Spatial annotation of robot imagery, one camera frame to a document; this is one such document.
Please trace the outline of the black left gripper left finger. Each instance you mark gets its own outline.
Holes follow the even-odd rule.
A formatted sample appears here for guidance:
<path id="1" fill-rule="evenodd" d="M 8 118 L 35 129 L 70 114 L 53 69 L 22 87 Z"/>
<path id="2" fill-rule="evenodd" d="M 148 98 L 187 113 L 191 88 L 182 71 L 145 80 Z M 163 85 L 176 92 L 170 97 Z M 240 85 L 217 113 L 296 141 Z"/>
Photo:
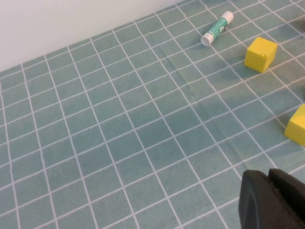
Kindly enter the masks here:
<path id="1" fill-rule="evenodd" d="M 258 170 L 243 173 L 239 219 L 243 229 L 303 229 L 302 221 L 285 202 L 268 174 Z"/>

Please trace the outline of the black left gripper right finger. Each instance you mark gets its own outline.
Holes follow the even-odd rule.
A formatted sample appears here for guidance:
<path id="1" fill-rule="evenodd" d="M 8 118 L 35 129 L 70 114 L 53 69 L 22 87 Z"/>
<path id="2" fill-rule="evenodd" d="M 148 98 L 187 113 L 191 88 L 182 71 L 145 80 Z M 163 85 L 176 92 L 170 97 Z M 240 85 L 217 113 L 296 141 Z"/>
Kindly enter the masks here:
<path id="1" fill-rule="evenodd" d="M 293 212 L 305 220 L 305 184 L 283 170 L 272 168 L 268 178 L 281 193 Z"/>

